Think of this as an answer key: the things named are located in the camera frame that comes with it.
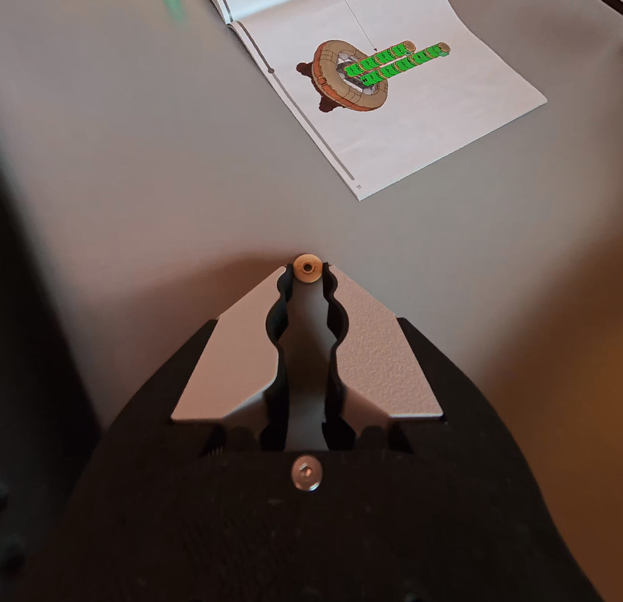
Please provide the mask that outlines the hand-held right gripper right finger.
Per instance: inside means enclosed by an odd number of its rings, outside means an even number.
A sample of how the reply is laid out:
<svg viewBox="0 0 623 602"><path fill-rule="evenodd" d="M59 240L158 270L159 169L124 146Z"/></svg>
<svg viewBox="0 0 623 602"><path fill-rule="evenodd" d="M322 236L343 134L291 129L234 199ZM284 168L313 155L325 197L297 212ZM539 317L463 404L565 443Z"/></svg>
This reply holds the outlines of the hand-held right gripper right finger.
<svg viewBox="0 0 623 602"><path fill-rule="evenodd" d="M400 423L439 421L440 403L401 322L337 266L323 264L327 326L335 336L324 399L329 450L351 450L372 427L404 449Z"/></svg>

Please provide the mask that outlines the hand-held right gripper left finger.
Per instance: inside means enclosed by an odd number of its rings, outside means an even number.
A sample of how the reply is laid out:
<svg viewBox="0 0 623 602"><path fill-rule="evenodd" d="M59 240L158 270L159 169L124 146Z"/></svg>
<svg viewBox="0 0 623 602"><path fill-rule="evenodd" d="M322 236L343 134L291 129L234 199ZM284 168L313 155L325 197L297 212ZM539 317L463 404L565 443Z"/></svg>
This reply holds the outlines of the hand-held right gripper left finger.
<svg viewBox="0 0 623 602"><path fill-rule="evenodd" d="M218 317L173 422L245 429L262 450L285 449L290 400L279 340L292 292L293 266L280 266Z"/></svg>

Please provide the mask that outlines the tan round brick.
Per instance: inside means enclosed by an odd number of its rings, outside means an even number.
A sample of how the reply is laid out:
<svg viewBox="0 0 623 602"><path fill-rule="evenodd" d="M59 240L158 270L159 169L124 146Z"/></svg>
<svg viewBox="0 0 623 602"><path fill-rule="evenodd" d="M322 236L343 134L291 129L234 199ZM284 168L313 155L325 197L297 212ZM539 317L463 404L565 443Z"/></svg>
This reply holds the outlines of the tan round brick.
<svg viewBox="0 0 623 602"><path fill-rule="evenodd" d="M323 262L313 254L302 254L293 263L293 273L296 279L306 284L312 284L321 278Z"/></svg>

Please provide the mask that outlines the grey desk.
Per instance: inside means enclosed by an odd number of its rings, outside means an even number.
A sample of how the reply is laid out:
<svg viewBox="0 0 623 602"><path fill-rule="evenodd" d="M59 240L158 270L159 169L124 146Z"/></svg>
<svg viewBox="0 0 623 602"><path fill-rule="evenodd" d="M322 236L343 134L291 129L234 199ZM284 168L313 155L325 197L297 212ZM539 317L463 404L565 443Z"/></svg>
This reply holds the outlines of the grey desk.
<svg viewBox="0 0 623 602"><path fill-rule="evenodd" d="M208 0L1 0L9 189L102 424L301 251L498 406L553 511L622 510L622 16L450 0L545 106L358 202Z"/></svg>

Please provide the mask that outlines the white instruction booklet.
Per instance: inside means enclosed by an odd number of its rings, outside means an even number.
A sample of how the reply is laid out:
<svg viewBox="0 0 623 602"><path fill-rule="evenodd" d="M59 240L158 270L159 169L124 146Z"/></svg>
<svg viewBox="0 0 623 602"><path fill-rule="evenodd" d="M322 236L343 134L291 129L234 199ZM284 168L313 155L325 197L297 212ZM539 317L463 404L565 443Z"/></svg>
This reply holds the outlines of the white instruction booklet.
<svg viewBox="0 0 623 602"><path fill-rule="evenodd" d="M546 103L448 0L211 0L358 200Z"/></svg>

